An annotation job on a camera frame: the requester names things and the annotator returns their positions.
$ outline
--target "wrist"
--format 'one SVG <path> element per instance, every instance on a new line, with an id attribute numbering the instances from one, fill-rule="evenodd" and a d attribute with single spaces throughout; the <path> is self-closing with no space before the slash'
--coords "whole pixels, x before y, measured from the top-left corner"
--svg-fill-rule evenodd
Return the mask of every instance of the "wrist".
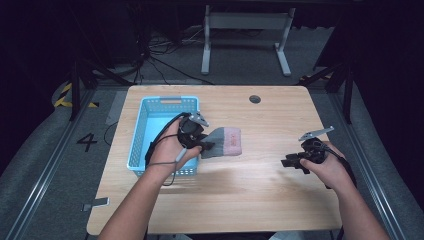
<path id="1" fill-rule="evenodd" d="M 174 172 L 174 169 L 174 164 L 152 164 L 147 167 L 143 175 L 148 176 L 152 181 L 162 185 Z"/>
<path id="2" fill-rule="evenodd" d="M 333 190 L 336 192 L 337 196 L 350 195 L 358 191 L 352 181 L 341 182 L 334 186 Z"/>

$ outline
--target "table hole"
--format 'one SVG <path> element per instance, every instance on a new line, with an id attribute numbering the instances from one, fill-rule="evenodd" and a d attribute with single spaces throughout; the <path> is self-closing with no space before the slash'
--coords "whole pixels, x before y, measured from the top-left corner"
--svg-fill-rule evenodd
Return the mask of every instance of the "table hole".
<path id="1" fill-rule="evenodd" d="M 252 95 L 249 97 L 251 103 L 258 104 L 261 102 L 261 98 L 257 95 Z"/>

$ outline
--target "number 4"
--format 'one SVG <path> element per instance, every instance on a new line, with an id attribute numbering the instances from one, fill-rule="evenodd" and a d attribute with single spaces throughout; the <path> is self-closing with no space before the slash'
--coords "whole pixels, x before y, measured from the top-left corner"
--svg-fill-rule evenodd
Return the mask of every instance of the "number 4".
<path id="1" fill-rule="evenodd" d="M 94 144 L 94 143 L 97 143 L 97 141 L 93 141 L 93 138 L 94 138 L 94 134 L 89 133 L 89 134 L 87 134 L 87 136 L 85 136 L 85 137 L 81 138 L 80 140 L 78 140 L 77 143 L 78 144 L 87 144 L 87 146 L 85 147 L 85 152 L 88 152 L 88 150 L 90 149 L 90 145 L 91 144 Z"/>

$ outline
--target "metal stand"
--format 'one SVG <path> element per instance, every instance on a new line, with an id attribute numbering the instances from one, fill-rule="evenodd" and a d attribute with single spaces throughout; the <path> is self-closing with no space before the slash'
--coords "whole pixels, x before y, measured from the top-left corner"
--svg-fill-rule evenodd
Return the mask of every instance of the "metal stand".
<path id="1" fill-rule="evenodd" d="M 71 77 L 72 77 L 72 114 L 69 121 L 73 121 L 77 116 L 78 112 L 81 110 L 81 95 L 80 95 L 80 80 L 84 84 L 86 89 L 95 89 L 98 85 L 97 79 L 95 78 L 92 70 L 97 70 L 106 77 L 114 80 L 122 86 L 132 86 L 134 83 L 128 82 L 127 80 L 121 78 L 115 73 L 109 71 L 107 68 L 101 67 L 98 64 L 86 60 L 79 59 L 75 62 L 72 67 Z"/>
<path id="2" fill-rule="evenodd" d="M 343 82 L 345 82 L 345 92 L 343 100 L 343 115 L 348 124 L 352 124 L 350 120 L 350 107 L 352 102 L 352 90 L 353 90 L 353 71 L 351 69 L 351 63 L 339 63 L 334 66 L 328 67 L 310 77 L 304 77 L 305 80 L 299 82 L 298 86 L 308 86 L 309 84 L 318 81 L 320 78 L 333 73 L 330 77 L 330 81 L 325 86 L 327 93 L 337 93 Z"/>
<path id="3" fill-rule="evenodd" d="M 290 76 L 290 68 L 284 55 L 284 45 L 289 35 L 293 21 L 295 8 L 288 13 L 227 13 L 210 12 L 209 5 L 205 11 L 205 47 L 203 49 L 203 61 L 201 73 L 209 74 L 209 63 L 211 56 L 210 29 L 277 29 L 282 30 L 282 38 L 275 43 L 275 51 L 280 61 L 284 76 Z"/>

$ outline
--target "forearm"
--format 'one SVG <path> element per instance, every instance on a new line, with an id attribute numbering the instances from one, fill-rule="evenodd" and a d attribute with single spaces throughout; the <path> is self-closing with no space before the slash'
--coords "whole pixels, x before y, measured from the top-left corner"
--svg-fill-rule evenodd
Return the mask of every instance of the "forearm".
<path id="1" fill-rule="evenodd" d="M 153 170 L 149 169 L 140 177 L 103 228 L 99 239 L 143 239 L 165 180 Z"/>
<path id="2" fill-rule="evenodd" d="M 336 193 L 346 239 L 389 239 L 353 184 Z"/>

